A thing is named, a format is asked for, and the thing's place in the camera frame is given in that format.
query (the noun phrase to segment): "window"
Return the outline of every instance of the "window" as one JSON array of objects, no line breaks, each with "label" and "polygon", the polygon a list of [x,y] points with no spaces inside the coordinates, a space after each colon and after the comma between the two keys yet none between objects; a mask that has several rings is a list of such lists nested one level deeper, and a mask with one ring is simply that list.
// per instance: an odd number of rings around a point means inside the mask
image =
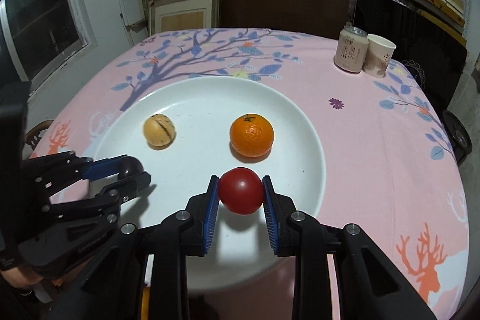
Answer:
[{"label": "window", "polygon": [[86,45],[70,0],[0,1],[0,84],[30,80],[36,89]]}]

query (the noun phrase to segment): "table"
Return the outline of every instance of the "table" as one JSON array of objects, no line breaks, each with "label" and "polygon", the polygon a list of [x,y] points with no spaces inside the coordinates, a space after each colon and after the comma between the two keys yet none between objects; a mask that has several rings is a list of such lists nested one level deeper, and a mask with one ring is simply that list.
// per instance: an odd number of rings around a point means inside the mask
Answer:
[{"label": "table", "polygon": [[[327,174],[318,219],[338,227],[359,224],[437,318],[448,319],[459,303],[469,249],[452,146],[401,63],[392,60],[383,79],[352,75],[333,64],[336,47],[335,40],[270,29],[156,34],[100,71],[58,115],[34,156],[68,150],[93,156],[123,111],[169,83],[205,75],[264,83],[304,111],[322,142]],[[83,183],[52,202],[86,194]],[[280,262],[255,281],[207,300],[222,320],[287,320],[293,274],[291,260]]]}]

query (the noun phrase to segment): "wooden chair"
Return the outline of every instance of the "wooden chair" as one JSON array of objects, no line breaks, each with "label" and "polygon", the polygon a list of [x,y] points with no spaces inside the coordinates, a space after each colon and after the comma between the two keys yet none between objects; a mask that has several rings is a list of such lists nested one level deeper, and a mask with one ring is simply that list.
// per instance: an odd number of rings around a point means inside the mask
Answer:
[{"label": "wooden chair", "polygon": [[42,133],[44,130],[47,130],[50,125],[52,125],[52,122],[53,120],[42,121],[40,124],[37,124],[32,129],[30,129],[25,134],[25,144],[28,144],[32,147],[32,150],[34,150],[42,139],[40,133]]}]

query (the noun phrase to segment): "white plate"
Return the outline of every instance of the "white plate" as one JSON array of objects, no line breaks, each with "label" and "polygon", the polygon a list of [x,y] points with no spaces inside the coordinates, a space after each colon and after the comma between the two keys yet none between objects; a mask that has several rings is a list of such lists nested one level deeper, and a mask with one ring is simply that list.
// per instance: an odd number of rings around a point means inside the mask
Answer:
[{"label": "white plate", "polygon": [[[161,151],[148,147],[143,122],[163,113],[177,136]],[[256,113],[273,126],[271,153],[259,162],[238,160],[230,151],[229,129],[241,115]],[[326,179],[320,139],[308,117],[284,95],[261,83],[236,77],[198,77],[152,92],[130,107],[105,134],[95,160],[128,154],[152,175],[153,191],[122,205],[121,222],[140,227],[160,223],[184,209],[189,198],[206,191],[211,175],[239,166],[260,178],[270,175],[275,191],[295,206],[318,215]],[[262,208],[238,216],[220,203],[212,248],[205,258],[188,258],[190,291],[232,286],[272,266]]]}]

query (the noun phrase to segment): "paper cup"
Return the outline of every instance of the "paper cup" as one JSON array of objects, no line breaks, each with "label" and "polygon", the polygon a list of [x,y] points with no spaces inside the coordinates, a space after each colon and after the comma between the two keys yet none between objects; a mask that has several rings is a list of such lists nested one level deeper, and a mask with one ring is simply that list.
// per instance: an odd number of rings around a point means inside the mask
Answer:
[{"label": "paper cup", "polygon": [[363,70],[374,77],[384,77],[393,51],[397,46],[392,41],[376,34],[368,35],[368,49]]}]

